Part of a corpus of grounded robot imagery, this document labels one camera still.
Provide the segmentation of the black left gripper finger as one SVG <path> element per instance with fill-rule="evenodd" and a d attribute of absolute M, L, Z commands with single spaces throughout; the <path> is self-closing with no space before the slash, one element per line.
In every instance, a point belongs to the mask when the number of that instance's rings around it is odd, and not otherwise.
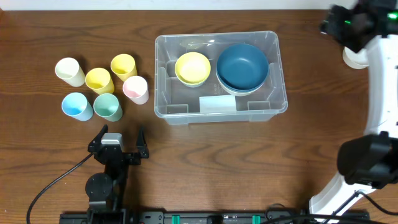
<path fill-rule="evenodd" d="M 88 152 L 98 152 L 102 147 L 102 137 L 108 132 L 108 125 L 105 124 L 101 131 L 94 137 L 88 145 Z"/>
<path fill-rule="evenodd" d="M 136 148 L 141 158 L 149 158 L 149 149 L 147 147 L 146 139 L 144 137 L 144 127 L 141 126 L 138 132 L 136 141 Z"/>

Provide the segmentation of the white small bowl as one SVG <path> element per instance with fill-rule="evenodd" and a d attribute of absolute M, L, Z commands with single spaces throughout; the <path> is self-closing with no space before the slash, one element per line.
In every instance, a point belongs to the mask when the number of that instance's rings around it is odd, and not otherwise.
<path fill-rule="evenodd" d="M 360 70 L 369 66 L 366 49 L 361 49 L 358 53 L 355 53 L 345 47 L 342 56 L 345 64 L 353 69 Z"/>

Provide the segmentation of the pink plastic cup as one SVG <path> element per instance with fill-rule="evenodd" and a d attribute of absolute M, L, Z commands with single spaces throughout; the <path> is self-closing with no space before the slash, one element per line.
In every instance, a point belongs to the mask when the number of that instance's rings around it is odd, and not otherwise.
<path fill-rule="evenodd" d="M 148 84 L 141 76 L 129 77 L 123 84 L 123 93 L 137 105 L 143 105 L 149 100 Z"/>

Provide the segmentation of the yellow small bowl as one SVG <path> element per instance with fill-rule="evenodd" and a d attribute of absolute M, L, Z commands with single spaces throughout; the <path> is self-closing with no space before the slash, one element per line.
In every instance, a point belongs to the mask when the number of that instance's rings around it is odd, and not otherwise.
<path fill-rule="evenodd" d="M 175 74 L 188 83 L 198 83 L 210 76 L 210 61 L 201 53 L 188 52 L 178 58 L 175 64 Z"/>

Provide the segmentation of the dark blue large bowl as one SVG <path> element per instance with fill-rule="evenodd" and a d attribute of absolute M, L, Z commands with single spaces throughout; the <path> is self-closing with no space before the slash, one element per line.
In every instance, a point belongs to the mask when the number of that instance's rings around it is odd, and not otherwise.
<path fill-rule="evenodd" d="M 259 86 L 269 73 L 266 55 L 249 44 L 234 44 L 222 51 L 216 74 L 230 87 L 248 90 Z"/>

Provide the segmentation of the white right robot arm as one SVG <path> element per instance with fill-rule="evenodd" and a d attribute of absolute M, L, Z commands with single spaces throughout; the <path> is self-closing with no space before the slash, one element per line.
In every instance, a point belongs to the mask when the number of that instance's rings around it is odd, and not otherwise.
<path fill-rule="evenodd" d="M 309 201 L 318 223 L 338 223 L 360 198 L 397 183 L 397 3 L 332 5 L 320 31 L 354 53 L 366 52 L 369 109 L 364 136 L 341 145 L 338 172 Z"/>

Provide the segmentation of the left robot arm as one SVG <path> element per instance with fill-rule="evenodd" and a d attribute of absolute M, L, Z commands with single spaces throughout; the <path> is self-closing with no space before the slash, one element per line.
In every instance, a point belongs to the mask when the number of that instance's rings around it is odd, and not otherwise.
<path fill-rule="evenodd" d="M 89 197 L 89 223 L 131 223 L 134 218 L 122 208 L 130 166 L 138 166 L 149 158 L 149 150 L 141 128 L 137 135 L 136 152 L 124 150 L 119 133 L 109 133 L 105 124 L 88 145 L 88 152 L 105 166 L 104 171 L 92 175 L 86 182 Z"/>

